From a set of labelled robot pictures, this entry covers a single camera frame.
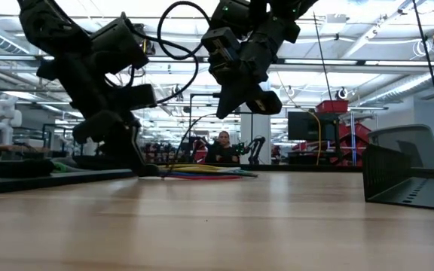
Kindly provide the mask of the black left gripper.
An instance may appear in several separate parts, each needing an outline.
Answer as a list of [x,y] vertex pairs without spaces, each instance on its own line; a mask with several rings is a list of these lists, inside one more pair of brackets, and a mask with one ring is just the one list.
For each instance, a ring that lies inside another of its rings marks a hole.
[[139,177],[159,176],[156,165],[146,163],[136,138],[139,121],[123,119],[125,110],[157,106],[151,84],[115,89],[105,82],[105,74],[127,66],[125,53],[101,50],[59,50],[53,60],[42,61],[37,76],[58,80],[85,121],[73,129],[73,138],[84,144],[89,138],[103,142],[99,148],[106,156],[131,169]]

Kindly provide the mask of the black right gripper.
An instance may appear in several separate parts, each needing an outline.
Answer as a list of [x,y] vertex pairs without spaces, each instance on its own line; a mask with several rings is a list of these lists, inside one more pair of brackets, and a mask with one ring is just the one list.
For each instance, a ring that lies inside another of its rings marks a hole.
[[294,21],[275,16],[258,24],[245,41],[239,41],[229,27],[209,31],[209,73],[222,85],[217,118],[226,118],[243,103],[253,114],[281,112],[279,96],[273,91],[257,93],[257,84],[267,80],[283,42],[296,42],[299,33]]

